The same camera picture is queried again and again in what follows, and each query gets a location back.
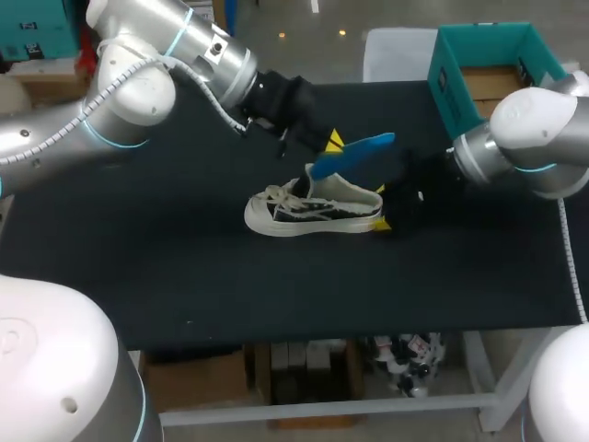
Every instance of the white shoelace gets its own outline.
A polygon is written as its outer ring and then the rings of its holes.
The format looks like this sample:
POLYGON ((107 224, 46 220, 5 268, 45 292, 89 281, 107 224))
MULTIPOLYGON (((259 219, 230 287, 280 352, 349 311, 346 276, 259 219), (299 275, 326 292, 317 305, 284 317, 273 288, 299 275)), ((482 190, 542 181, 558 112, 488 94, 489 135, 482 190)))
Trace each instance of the white shoelace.
POLYGON ((284 186, 268 186, 264 192, 258 193, 256 197, 287 209, 302 209, 305 207, 305 203, 291 194, 297 180, 297 178, 290 180, 284 186))

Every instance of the black cloth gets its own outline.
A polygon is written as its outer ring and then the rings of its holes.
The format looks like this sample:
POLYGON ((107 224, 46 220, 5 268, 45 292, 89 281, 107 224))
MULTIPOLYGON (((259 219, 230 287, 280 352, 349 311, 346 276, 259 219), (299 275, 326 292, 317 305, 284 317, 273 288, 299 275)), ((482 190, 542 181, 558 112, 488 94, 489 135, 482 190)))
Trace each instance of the black cloth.
MULTIPOLYGON (((377 188, 399 150, 450 146, 423 82, 318 87, 344 141, 395 132, 395 148, 346 174, 377 188)), ((118 168, 72 170, 20 193, 0 272, 75 288, 130 348, 578 323, 558 208, 516 177, 470 192, 456 212, 403 239, 386 234, 266 238, 250 195, 300 175, 309 152, 260 129, 232 133, 197 93, 118 168)), ((587 192, 568 200, 587 287, 587 192)))

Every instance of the floor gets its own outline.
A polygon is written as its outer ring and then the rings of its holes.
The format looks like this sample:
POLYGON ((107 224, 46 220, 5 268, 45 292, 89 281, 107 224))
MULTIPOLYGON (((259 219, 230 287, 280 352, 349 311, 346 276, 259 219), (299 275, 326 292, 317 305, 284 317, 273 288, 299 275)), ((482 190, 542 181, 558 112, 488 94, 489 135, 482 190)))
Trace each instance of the floor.
POLYGON ((318 14, 312 2, 239 1, 237 36, 262 69, 314 83, 360 82, 371 29, 494 21, 531 21, 561 61, 589 67, 585 0, 317 0, 318 14))
MULTIPOLYGON (((585 0, 317 0, 317 14, 313 3, 260 0, 257 7, 254 0, 239 2, 237 36, 257 54, 261 69, 314 83, 360 82, 370 29, 493 21, 531 21, 562 62, 589 68, 585 0)), ((495 336, 499 359, 503 342, 495 336)), ((345 430, 276 431, 265 423, 177 427, 166 430, 166 441, 514 442, 520 440, 520 425, 518 413, 501 433, 483 435, 474 411, 407 413, 372 416, 345 430)), ((540 441, 529 419, 525 432, 528 442, 540 441)))

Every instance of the shoe sole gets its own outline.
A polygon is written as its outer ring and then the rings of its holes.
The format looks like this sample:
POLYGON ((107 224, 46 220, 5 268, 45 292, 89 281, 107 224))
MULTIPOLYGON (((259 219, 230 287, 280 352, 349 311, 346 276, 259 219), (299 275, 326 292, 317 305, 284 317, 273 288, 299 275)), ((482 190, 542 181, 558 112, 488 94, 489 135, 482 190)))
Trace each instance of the shoe sole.
POLYGON ((330 221, 308 221, 303 223, 283 223, 279 221, 262 220, 248 202, 244 219, 246 225, 254 232, 269 237, 298 237, 309 233, 338 232, 338 233, 366 233, 375 229, 375 223, 380 212, 375 215, 350 219, 334 219, 330 221))

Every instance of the sneaker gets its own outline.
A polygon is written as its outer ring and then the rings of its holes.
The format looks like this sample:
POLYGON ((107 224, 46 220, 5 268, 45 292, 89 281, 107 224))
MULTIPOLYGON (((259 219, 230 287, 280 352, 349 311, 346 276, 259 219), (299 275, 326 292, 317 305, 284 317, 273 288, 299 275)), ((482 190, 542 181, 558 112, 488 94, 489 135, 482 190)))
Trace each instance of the sneaker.
POLYGON ((284 186, 268 186, 252 196, 244 214, 254 232, 296 237, 315 232, 364 233, 375 228, 383 200, 340 175, 313 181, 305 173, 284 186))

